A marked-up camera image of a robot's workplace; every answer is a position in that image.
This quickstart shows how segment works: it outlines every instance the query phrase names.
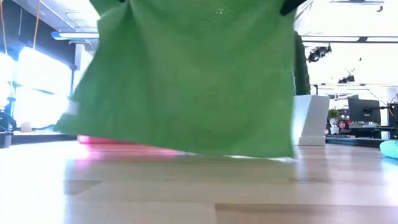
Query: potted plant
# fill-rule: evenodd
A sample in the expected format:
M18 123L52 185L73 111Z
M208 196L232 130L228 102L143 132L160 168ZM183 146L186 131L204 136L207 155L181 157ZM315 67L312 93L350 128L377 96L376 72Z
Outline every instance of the potted plant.
M336 109L330 109L328 113L328 118L330 120L330 134L338 134L338 126L336 124L336 120L340 117L340 113Z

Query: white pot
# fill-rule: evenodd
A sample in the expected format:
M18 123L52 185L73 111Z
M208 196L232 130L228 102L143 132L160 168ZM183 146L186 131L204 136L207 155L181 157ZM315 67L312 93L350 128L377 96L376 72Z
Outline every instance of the white pot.
M338 134L338 127L331 127L330 134Z

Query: black monitor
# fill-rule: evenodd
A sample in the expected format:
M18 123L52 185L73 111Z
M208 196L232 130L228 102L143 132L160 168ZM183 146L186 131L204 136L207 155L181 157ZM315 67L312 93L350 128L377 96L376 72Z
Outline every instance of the black monitor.
M378 100L348 99L349 119L352 121L381 123Z

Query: light wood surface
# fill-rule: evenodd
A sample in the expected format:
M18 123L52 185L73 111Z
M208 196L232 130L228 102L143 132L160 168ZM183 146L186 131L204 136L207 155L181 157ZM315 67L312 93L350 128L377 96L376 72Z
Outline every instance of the light wood surface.
M398 161L377 149L297 159L53 142L0 149L0 223L398 223Z

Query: green microfiber cloth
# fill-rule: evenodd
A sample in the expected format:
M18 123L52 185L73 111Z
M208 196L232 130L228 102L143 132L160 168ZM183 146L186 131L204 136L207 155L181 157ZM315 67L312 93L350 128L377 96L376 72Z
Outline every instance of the green microfiber cloth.
M281 0L91 0L99 49L57 128L199 154L291 157Z

